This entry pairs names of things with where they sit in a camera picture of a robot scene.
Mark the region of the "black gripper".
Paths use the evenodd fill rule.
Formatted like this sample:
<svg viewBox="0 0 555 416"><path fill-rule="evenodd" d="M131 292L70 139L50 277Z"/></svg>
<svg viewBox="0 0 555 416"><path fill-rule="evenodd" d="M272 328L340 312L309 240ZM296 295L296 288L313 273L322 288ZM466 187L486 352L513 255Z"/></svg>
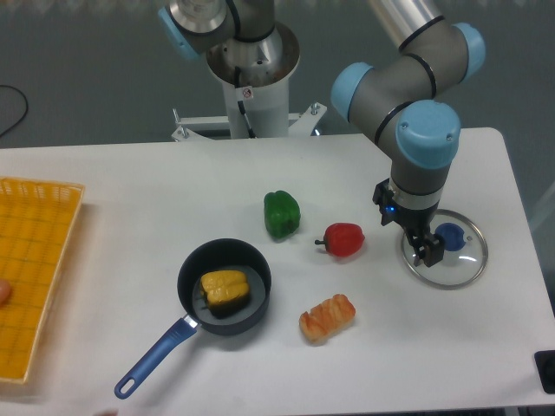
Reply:
<svg viewBox="0 0 555 416"><path fill-rule="evenodd" d="M400 225L415 252L415 260L423 261L427 267L436 265L443 259L445 251L444 238L437 233L429 233L430 222L438 203L421 209L406 207L405 204L395 201L395 197L401 194L391 189L391 183L390 179L385 179L377 184L372 197L382 215L381 224L395 222Z"/></svg>

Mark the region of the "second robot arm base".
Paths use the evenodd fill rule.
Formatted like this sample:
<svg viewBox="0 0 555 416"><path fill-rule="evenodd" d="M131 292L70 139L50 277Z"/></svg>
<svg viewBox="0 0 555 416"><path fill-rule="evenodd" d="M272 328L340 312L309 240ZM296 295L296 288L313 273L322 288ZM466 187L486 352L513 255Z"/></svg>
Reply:
<svg viewBox="0 0 555 416"><path fill-rule="evenodd" d="M275 27L272 1L171 1L158 18L178 55L194 60L230 39L259 42Z"/></svg>

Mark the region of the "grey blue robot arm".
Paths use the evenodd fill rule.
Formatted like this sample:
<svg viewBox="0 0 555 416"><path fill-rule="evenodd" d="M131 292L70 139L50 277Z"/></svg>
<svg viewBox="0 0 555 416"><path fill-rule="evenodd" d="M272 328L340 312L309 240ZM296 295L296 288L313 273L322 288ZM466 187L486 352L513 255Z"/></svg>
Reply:
<svg viewBox="0 0 555 416"><path fill-rule="evenodd" d="M443 258L444 239L430 230L458 151L458 114L436 96L474 75L486 59L481 33L449 23L432 1L373 1L376 17L400 53L386 68L349 65L336 78L331 102L391 160L373 201L382 224L395 222L431 267Z"/></svg>

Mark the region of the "person fingertip at left edge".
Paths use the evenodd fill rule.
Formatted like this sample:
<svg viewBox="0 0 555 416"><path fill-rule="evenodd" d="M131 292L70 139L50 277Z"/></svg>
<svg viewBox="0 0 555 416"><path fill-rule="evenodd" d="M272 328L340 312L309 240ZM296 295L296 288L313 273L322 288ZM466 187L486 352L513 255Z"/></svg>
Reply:
<svg viewBox="0 0 555 416"><path fill-rule="evenodd" d="M10 283L5 280L0 280L0 305L4 305L10 298L11 295L11 285Z"/></svg>

